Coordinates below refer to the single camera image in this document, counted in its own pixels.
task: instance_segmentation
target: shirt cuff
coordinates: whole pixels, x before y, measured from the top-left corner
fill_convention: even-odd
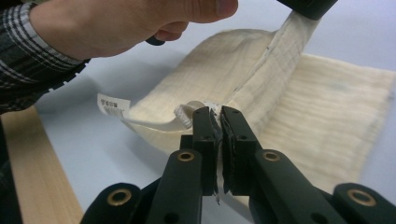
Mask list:
[[[8,36],[29,57],[51,70],[66,72],[82,61],[72,59],[48,45],[36,32],[29,20],[34,3],[26,3],[4,11],[3,23]]]

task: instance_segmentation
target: brass insert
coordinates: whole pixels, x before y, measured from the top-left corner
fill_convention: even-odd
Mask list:
[[[376,200],[373,198],[373,196],[360,189],[350,189],[347,192],[347,196],[355,203],[359,203],[364,206],[372,207],[376,205]]]
[[[107,196],[107,203],[112,206],[120,206],[127,203],[132,198],[132,193],[128,189],[116,189]]]
[[[190,152],[180,152],[177,155],[177,159],[180,161],[192,161],[194,159],[194,154]]]
[[[279,161],[280,157],[275,152],[264,152],[262,156],[268,161]]]

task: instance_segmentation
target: white tabletop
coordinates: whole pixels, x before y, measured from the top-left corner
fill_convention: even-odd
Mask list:
[[[101,114],[96,94],[142,99],[201,41],[229,29],[278,29],[290,10],[275,0],[240,1],[230,19],[190,24],[175,42],[146,43],[111,58],[93,59],[73,81],[37,104],[47,134],[85,210],[104,188],[119,182],[140,188],[161,176],[167,157],[115,118]],[[324,16],[305,48],[358,65],[396,71],[396,1],[340,0]],[[396,104],[361,183],[396,203]],[[226,203],[204,199],[202,223],[249,223]]]

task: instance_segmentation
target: barcode label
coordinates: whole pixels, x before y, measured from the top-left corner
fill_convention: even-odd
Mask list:
[[[128,111],[131,104],[128,100],[122,100],[98,93],[97,104],[104,114],[120,119],[128,119]]]
[[[124,116],[122,115],[122,110],[107,106],[104,106],[104,109],[108,115],[124,119]]]

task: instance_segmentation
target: wooden surface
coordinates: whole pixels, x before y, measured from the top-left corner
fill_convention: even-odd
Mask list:
[[[79,223],[82,210],[35,109],[1,120],[23,223]]]

